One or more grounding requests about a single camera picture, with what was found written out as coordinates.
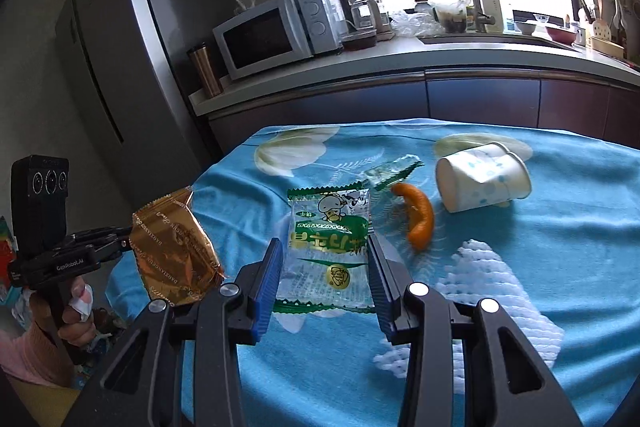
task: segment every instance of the blue tablecloth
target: blue tablecloth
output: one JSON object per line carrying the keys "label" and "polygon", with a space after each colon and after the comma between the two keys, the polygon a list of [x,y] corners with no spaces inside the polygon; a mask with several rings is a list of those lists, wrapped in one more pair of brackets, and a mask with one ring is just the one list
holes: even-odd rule
{"label": "blue tablecloth", "polygon": [[[448,214],[434,181],[437,158],[492,140],[526,161],[532,194]],[[193,210],[235,275],[261,259],[273,235],[286,238],[287,189],[345,184],[404,154],[426,164],[408,181],[431,198],[436,231],[430,251],[414,255],[398,216],[374,202],[374,227],[393,255],[414,279],[433,283],[463,241],[491,245],[540,312],[564,328],[553,372],[585,425],[603,425],[640,373],[640,152],[569,133],[433,120],[270,127],[197,180]],[[129,320],[148,302],[131,253],[114,268],[108,298]],[[250,425],[396,425],[404,380],[372,363],[385,351],[375,315],[319,315],[274,315],[256,347],[239,347]],[[190,364],[193,346],[183,382],[187,416]],[[462,414],[462,397],[455,406]]]}

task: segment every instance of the cartoon character print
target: cartoon character print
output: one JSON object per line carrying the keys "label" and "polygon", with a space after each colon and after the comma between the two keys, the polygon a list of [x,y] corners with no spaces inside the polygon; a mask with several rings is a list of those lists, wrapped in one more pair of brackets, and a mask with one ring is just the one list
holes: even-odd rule
{"label": "cartoon character print", "polygon": [[345,213],[342,208],[347,204],[338,194],[328,194],[318,202],[318,210],[324,214],[324,221],[340,221]]}
{"label": "cartoon character print", "polygon": [[359,190],[352,190],[345,195],[344,199],[346,200],[347,208],[350,210],[350,214],[353,214],[359,206],[363,206],[367,201],[367,198],[364,197],[364,195],[361,194]]}

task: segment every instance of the paper cup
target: paper cup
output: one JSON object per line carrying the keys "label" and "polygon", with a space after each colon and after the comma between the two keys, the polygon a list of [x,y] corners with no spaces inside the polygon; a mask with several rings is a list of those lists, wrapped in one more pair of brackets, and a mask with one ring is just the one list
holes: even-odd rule
{"label": "paper cup", "polygon": [[531,193],[524,162],[498,142],[440,158],[436,183],[449,212],[523,200]]}

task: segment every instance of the red bowl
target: red bowl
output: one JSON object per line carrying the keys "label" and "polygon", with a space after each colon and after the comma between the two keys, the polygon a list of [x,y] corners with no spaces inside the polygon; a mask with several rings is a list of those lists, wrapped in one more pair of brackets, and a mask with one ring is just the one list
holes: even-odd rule
{"label": "red bowl", "polygon": [[546,27],[546,32],[553,41],[560,42],[561,44],[567,44],[568,46],[573,44],[575,38],[578,36],[577,33],[572,31],[563,30],[562,28],[551,28],[550,26]]}

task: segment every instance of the stainless steel refrigerator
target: stainless steel refrigerator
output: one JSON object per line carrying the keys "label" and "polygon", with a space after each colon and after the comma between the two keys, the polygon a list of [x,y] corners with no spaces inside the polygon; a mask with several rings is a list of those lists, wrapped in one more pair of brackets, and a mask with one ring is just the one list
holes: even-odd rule
{"label": "stainless steel refrigerator", "polygon": [[188,101],[201,86],[187,51],[212,43],[233,10],[234,0],[66,0],[58,55],[85,128],[132,206],[193,183],[222,156]]}

